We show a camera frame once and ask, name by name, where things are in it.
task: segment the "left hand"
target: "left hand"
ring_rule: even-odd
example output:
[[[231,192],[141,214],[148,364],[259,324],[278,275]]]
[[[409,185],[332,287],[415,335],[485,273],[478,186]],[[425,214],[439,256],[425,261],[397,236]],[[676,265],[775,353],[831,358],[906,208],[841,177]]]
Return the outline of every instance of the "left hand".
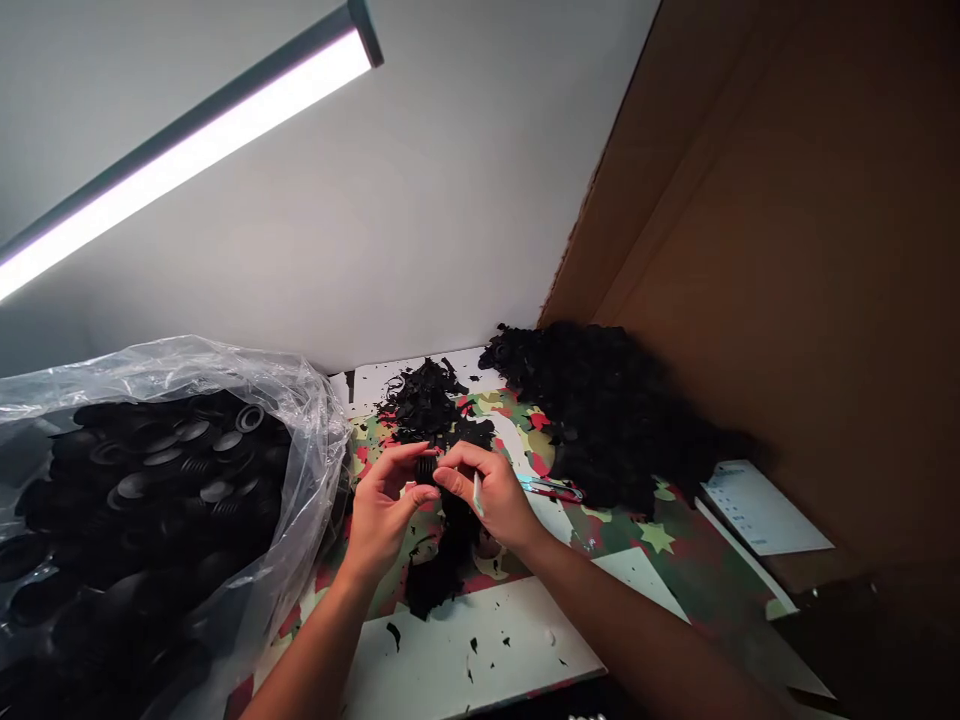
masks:
[[[435,454],[427,443],[395,445],[370,468],[357,485],[353,500],[353,524],[341,572],[363,580],[380,582],[397,559],[410,519],[417,508],[438,500],[432,485],[415,485],[400,497],[400,489],[413,482],[413,466],[420,455]]]

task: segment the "paper sheet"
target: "paper sheet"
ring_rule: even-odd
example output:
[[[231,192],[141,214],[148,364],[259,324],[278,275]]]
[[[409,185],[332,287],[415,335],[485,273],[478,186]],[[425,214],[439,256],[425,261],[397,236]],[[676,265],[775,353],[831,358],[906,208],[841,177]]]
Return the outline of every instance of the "paper sheet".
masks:
[[[704,488],[717,509],[758,555],[783,555],[834,546],[746,460],[720,463]]]

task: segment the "hand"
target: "hand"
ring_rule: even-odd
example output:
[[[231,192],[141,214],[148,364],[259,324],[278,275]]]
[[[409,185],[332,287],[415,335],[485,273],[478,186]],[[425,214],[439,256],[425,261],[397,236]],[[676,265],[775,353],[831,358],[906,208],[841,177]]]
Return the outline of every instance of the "hand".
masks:
[[[435,454],[427,443],[387,448],[357,485],[353,524],[341,571],[380,582],[393,565],[417,508],[440,498],[430,485],[416,485],[403,497],[400,489],[413,482],[413,465],[420,455]]]
[[[483,474],[480,502],[484,514],[480,522],[502,545],[522,555],[550,537],[530,507],[510,461],[500,453],[458,442],[437,464],[433,479],[465,500],[474,512],[472,478],[475,470]]]

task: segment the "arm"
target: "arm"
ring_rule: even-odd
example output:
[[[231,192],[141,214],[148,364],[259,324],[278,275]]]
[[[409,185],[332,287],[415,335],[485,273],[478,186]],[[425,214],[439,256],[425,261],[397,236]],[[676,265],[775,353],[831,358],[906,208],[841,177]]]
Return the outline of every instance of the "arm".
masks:
[[[357,485],[347,555],[337,576],[243,713],[242,720],[339,717],[344,685],[373,593],[400,552],[417,508],[440,497],[430,486],[400,489],[427,443],[388,448]]]
[[[484,479],[487,530],[540,578],[611,674],[656,717],[778,718],[764,692],[696,631],[554,538],[534,515],[509,461],[458,443],[434,474],[473,507],[473,470]]]

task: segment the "led light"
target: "led light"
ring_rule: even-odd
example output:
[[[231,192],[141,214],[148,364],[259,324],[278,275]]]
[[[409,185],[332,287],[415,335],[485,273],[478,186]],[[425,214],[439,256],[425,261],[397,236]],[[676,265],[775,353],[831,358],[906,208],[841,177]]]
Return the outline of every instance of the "led light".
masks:
[[[0,265],[0,301],[160,196],[372,67],[357,30],[319,50]]]

